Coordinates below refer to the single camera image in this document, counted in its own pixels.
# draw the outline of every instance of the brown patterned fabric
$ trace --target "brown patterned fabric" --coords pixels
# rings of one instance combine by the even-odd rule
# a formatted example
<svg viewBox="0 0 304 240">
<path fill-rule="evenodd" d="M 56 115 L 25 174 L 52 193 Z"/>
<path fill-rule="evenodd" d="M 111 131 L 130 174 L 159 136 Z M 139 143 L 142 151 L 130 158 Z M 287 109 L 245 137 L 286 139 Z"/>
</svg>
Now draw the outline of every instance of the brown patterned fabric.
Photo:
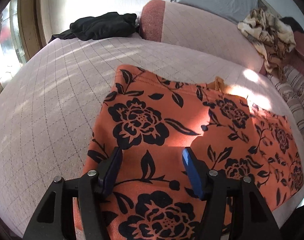
<svg viewBox="0 0 304 240">
<path fill-rule="evenodd" d="M 159 41 L 162 38 L 165 1 L 151 0 L 142 10 L 140 35 L 145 40 Z"/>
<path fill-rule="evenodd" d="M 222 82 L 217 78 L 213 85 L 219 89 Z M 205 202 L 186 176 L 186 146 L 229 178 L 250 176 L 271 210 L 303 185 L 285 116 L 248 106 L 245 98 L 207 84 L 171 82 L 132 65 L 118 67 L 92 135 L 84 173 L 115 146 L 123 150 L 113 193 L 100 204 L 111 239 L 195 236 Z M 229 231 L 231 207 L 227 198 L 223 233 Z M 76 205 L 75 223 L 82 228 Z"/>
<path fill-rule="evenodd" d="M 289 63 L 296 46 L 291 27 L 271 13 L 252 9 L 237 28 L 264 57 L 267 73 L 285 82 L 283 67 Z"/>
</svg>

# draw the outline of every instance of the bedsheet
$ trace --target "bedsheet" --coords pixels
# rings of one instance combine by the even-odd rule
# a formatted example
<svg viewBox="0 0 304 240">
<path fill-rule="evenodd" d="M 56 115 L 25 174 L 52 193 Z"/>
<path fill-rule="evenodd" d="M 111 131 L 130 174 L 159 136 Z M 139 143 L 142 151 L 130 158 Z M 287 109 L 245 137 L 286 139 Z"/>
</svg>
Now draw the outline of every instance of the bedsheet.
<svg viewBox="0 0 304 240">
<path fill-rule="evenodd" d="M 121 64 L 168 80 L 209 83 L 215 76 L 241 96 L 287 115 L 302 161 L 304 142 L 286 103 L 264 76 L 210 54 L 136 38 L 54 40 L 0 95 L 0 217 L 22 236 L 56 175 L 78 177 L 92 125 Z M 281 226 L 304 197 L 304 185 L 273 211 Z"/>
</svg>

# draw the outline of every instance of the screw head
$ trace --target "screw head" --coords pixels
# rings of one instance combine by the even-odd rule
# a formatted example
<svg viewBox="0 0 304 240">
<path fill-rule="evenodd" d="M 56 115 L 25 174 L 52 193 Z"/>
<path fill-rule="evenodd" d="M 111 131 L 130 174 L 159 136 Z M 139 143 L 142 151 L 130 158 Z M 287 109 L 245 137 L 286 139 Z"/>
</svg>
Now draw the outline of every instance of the screw head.
<svg viewBox="0 0 304 240">
<path fill-rule="evenodd" d="M 218 175 L 218 172 L 216 170 L 210 170 L 209 174 L 210 174 L 210 176 L 215 177 L 216 175 Z"/>
<path fill-rule="evenodd" d="M 243 181 L 246 183 L 250 183 L 251 182 L 251 178 L 248 176 L 243 177 Z"/>
<path fill-rule="evenodd" d="M 90 170 L 88 171 L 88 175 L 91 176 L 95 176 L 96 175 L 96 170 Z"/>
<path fill-rule="evenodd" d="M 53 179 L 53 181 L 54 181 L 55 183 L 60 183 L 61 180 L 62 180 L 62 177 L 61 177 L 60 175 L 55 176 L 54 179 Z"/>
</svg>

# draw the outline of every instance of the orange cloth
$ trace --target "orange cloth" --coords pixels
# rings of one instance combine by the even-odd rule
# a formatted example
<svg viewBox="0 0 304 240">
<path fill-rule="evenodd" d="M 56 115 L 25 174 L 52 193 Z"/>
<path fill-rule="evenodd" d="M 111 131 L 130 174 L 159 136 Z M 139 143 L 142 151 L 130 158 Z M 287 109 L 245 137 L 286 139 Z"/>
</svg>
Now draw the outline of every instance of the orange cloth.
<svg viewBox="0 0 304 240">
<path fill-rule="evenodd" d="M 111 239 L 194 236 L 205 202 L 194 195 L 185 173 L 186 146 L 229 178 L 250 176 L 271 210 L 303 185 L 285 116 L 248 106 L 246 99 L 206 84 L 170 82 L 131 65 L 118 67 L 93 128 L 84 173 L 117 145 L 123 163 L 113 193 L 100 204 Z M 223 232 L 229 231 L 231 204 L 227 198 Z"/>
</svg>

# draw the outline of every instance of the black cloth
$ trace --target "black cloth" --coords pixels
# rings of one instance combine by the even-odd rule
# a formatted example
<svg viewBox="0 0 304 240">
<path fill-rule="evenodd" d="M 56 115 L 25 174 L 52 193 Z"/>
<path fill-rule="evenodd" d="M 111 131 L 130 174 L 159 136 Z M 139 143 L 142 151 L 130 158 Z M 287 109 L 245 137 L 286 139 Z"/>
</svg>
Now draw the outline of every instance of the black cloth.
<svg viewBox="0 0 304 240">
<path fill-rule="evenodd" d="M 280 21 L 284 24 L 290 25 L 293 32 L 301 32 L 304 34 L 303 28 L 293 17 L 283 17 Z"/>
<path fill-rule="evenodd" d="M 70 29 L 52 35 L 49 43 L 56 38 L 61 40 L 78 38 L 81 41 L 101 40 L 111 37 L 127 37 L 135 33 L 135 13 L 123 15 L 109 12 L 99 17 L 85 17 L 70 24 Z"/>
</svg>

